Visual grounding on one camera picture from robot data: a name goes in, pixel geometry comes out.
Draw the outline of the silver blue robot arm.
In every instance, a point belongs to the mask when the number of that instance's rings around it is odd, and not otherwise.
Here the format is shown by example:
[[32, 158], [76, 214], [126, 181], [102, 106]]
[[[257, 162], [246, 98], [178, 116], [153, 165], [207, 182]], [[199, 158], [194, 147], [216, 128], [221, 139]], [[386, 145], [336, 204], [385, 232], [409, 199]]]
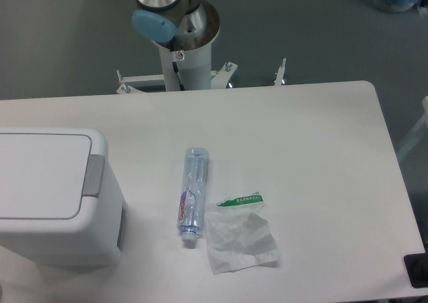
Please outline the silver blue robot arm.
[[199, 36], [207, 27], [201, 0], [136, 0], [132, 24], [141, 35], [157, 43]]

